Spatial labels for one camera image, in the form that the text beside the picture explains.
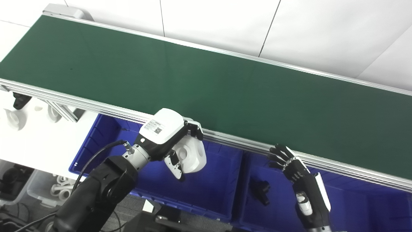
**robotic arm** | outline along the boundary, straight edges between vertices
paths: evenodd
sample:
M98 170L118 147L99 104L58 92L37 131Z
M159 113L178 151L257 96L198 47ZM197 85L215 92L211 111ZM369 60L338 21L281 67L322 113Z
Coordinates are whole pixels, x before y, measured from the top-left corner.
M293 183L296 212L308 232L331 232L330 202L320 173L311 174L302 160L287 146L270 148L269 165L283 171Z
M203 139L198 122L184 119L170 109L158 111L142 126L133 146L124 141L126 153L108 157L72 192L57 211L52 231L99 232L116 205L135 187L138 171L146 164L168 157L180 168L172 148L189 131L191 136ZM182 177L182 170L178 172L173 174Z

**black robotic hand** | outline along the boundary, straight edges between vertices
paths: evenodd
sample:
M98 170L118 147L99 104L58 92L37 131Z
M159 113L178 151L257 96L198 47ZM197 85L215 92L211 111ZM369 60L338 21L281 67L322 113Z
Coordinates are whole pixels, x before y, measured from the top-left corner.
M302 160L287 146L277 144L269 150L269 164L283 171L293 183L296 212L303 226L310 232L329 232L330 202L320 173L311 174Z

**cable connector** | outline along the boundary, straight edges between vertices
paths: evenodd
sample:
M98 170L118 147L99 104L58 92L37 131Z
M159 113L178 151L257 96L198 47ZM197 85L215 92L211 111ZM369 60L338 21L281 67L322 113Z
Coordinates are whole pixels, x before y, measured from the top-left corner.
M126 142L123 144L123 146L124 146L124 148L126 149L126 151L127 151L127 153L128 153L129 155L131 155L131 154L134 153L134 149L133 149L133 147L130 145L130 143L129 143L128 141L126 141Z

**qr code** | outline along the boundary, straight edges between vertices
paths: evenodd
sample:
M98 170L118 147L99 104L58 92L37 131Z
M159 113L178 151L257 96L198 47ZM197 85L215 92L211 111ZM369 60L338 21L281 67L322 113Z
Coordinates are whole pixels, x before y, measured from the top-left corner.
M156 134L159 134L161 131L162 131L162 130L158 127L154 132L155 132Z

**blue storage crate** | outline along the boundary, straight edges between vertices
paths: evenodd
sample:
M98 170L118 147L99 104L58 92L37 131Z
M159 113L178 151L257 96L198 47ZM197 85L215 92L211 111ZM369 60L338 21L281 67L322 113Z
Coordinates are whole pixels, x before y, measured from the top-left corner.
M100 148L123 139L132 143L141 124L99 115L70 171L79 173L90 157ZM197 173L186 174L178 181L163 161L150 162L139 172L138 184L132 194L159 203L193 212L212 219L229 222L242 160L242 150L203 141L207 164ZM91 163L89 173L106 157L122 155L123 146L113 147Z
M232 223L236 227L261 232L305 231L295 212L296 197L292 183L280 170L269 168L265 156L243 156L243 173L238 187ZM336 173L320 172L332 209L332 231L412 232L411 194L397 189L349 178ZM264 206L251 195L250 179L266 180L271 188Z

